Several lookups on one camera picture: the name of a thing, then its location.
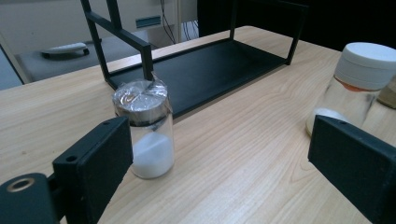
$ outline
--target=silver jar lid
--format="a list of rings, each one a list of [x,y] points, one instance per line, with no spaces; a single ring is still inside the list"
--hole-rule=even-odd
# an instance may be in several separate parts
[[[113,94],[118,116],[127,116],[131,125],[146,126],[171,113],[166,86],[159,79],[137,80],[119,87]]]

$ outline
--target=wood grain surface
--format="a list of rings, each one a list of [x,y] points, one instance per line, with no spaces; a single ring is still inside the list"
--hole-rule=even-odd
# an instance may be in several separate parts
[[[227,35],[156,49],[153,56]],[[254,27],[237,29],[236,39],[282,57],[291,42]],[[369,223],[307,159],[304,123],[340,55],[300,41],[290,66],[176,120],[172,170],[152,180],[128,171],[100,223]],[[114,118],[113,92],[98,66],[0,91],[0,183],[50,175],[56,157]],[[395,146],[395,110],[375,103],[363,129]]]

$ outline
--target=plastic container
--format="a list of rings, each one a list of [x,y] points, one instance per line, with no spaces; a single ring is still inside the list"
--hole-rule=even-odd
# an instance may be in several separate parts
[[[131,125],[135,175],[150,179],[164,175],[174,164],[173,116],[166,86],[158,79],[137,80],[113,95],[118,116]]]
[[[312,134],[315,115],[361,127],[381,89],[395,74],[395,49],[372,43],[347,44],[332,80],[306,121],[308,134]]]

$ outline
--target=round hole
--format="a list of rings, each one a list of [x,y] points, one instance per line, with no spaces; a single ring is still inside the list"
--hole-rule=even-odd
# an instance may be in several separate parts
[[[12,192],[12,193],[18,192],[18,191],[29,188],[34,183],[35,183],[35,180],[32,177],[22,178],[22,179],[19,179],[19,180],[13,182],[12,184],[8,185],[7,190],[8,190],[8,192]]]
[[[77,157],[75,156],[70,156],[66,158],[66,161],[75,161],[77,159]]]

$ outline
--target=transparent jar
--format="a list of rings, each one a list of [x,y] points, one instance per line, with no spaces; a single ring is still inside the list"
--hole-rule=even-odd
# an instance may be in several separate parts
[[[131,125],[135,175],[150,179],[168,172],[174,164],[173,116],[166,86],[158,79],[138,80],[113,95],[119,116]]]
[[[316,115],[361,127],[374,100],[395,74],[395,49],[372,43],[347,44],[332,80],[306,120],[308,134],[312,134]]]
[[[378,102],[390,108],[396,109],[396,76],[392,81],[379,93]]]

